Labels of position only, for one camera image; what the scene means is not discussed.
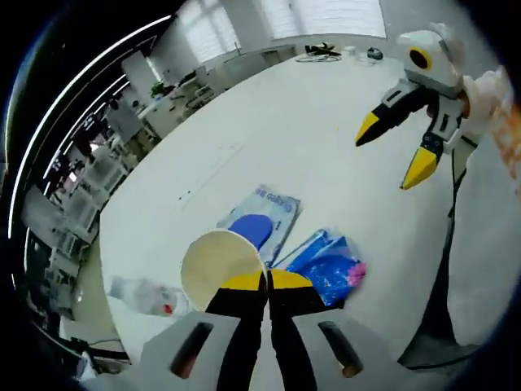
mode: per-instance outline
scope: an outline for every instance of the white bottle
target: white bottle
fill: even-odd
[[[108,294],[141,314],[184,316],[193,310],[180,288],[167,287],[149,279],[116,276]]]

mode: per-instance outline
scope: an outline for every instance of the desk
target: desk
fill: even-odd
[[[402,74],[389,58],[374,66],[350,58],[290,59],[201,108],[138,165],[103,210],[105,289],[113,275],[180,286],[190,242],[265,183],[302,200],[281,256],[321,227],[357,244],[368,274],[345,312],[399,358],[427,306],[452,204],[447,156],[425,183],[399,189],[430,122],[424,111],[355,148],[364,117]],[[108,302],[133,362],[142,344],[173,322]]]

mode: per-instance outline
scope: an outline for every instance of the blue plastic bag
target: blue plastic bag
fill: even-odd
[[[366,264],[355,258],[348,241],[326,230],[315,232],[295,252],[286,270],[309,279],[328,306],[345,300],[366,275]]]

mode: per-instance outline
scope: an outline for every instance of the window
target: window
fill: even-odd
[[[240,47],[230,18],[218,0],[189,0],[177,16],[200,63]]]
[[[314,34],[386,37],[379,0],[259,0],[273,38]]]

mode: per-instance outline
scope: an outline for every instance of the white paper cup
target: white paper cup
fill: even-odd
[[[264,262],[253,244],[228,230],[214,230],[195,240],[182,260],[182,288],[197,310],[206,310],[217,290],[231,277],[259,270]]]

